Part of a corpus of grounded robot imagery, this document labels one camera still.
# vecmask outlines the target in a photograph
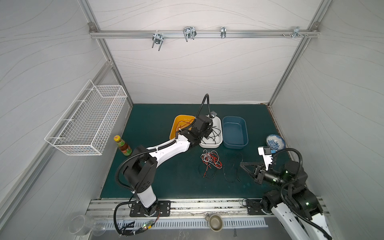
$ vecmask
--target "beige mug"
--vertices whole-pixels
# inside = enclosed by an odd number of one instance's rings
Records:
[[[207,214],[205,220],[208,221],[209,228],[218,232],[223,229],[223,219],[217,214]]]

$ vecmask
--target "black mounting plate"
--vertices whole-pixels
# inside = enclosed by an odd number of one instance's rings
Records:
[[[248,215],[265,215],[265,213],[262,211],[262,206],[260,203],[246,199],[245,205],[247,206]]]
[[[157,207],[160,209],[160,217],[169,217],[170,215],[170,201],[159,201]],[[144,215],[144,209],[140,203],[132,204],[131,212],[129,213],[130,217],[147,217]],[[155,213],[151,217],[157,217],[158,213]]]

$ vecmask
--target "gray floor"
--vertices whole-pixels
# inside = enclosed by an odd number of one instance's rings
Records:
[[[171,229],[171,230],[148,230],[136,236],[129,236],[126,239],[136,240],[291,240],[288,233],[275,217],[266,217],[267,228],[242,228],[236,229],[237,237],[234,237],[233,229],[223,229],[220,232],[213,232],[209,229]],[[106,231],[102,236],[93,236],[91,240],[121,240],[116,231]]]

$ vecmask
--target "wire mesh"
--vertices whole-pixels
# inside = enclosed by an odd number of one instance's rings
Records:
[[[60,134],[46,141],[67,155],[101,155],[126,98],[120,85],[93,86],[73,115],[63,119],[67,124]]]

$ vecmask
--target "gray wall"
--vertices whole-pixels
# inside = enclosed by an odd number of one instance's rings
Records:
[[[272,110],[342,239],[383,239],[384,1],[334,0]]]
[[[0,1],[0,202],[106,62],[88,31],[76,0]],[[110,83],[112,73],[103,82]],[[121,132],[127,110],[112,134]],[[0,239],[73,239],[68,220],[98,197],[115,150],[109,142],[97,157],[57,151]]]

